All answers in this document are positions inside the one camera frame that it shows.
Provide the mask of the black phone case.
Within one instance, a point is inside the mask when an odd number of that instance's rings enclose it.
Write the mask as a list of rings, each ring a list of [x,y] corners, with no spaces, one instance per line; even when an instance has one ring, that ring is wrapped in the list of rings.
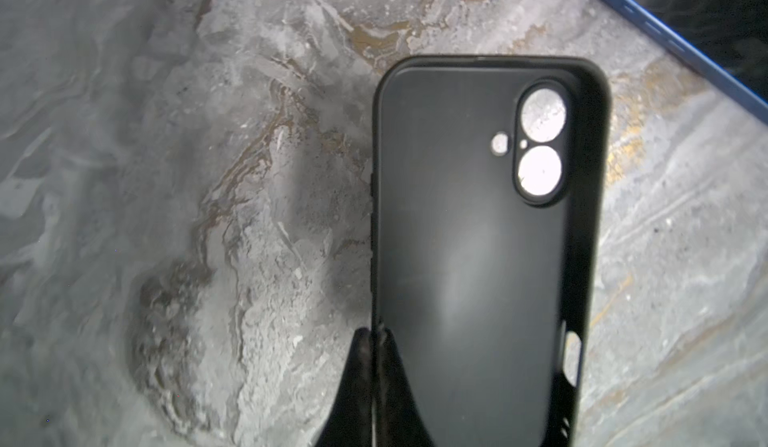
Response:
[[[372,325],[434,446],[566,446],[611,96],[569,57],[418,56],[373,104]]]

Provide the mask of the dark blue smartphone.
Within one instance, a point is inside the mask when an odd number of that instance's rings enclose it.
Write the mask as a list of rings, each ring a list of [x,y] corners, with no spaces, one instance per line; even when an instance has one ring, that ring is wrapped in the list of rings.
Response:
[[[767,0],[602,1],[767,120]]]

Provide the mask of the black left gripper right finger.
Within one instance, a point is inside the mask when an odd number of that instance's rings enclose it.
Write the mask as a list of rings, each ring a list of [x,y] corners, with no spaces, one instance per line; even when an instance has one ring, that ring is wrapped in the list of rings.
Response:
[[[377,446],[434,446],[413,399],[394,335],[375,333],[375,439]]]

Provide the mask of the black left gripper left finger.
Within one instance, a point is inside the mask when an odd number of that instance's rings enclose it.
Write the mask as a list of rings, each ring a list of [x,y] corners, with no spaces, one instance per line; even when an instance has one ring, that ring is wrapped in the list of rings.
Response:
[[[372,445],[372,379],[371,332],[359,328],[352,337],[338,390],[316,446]]]

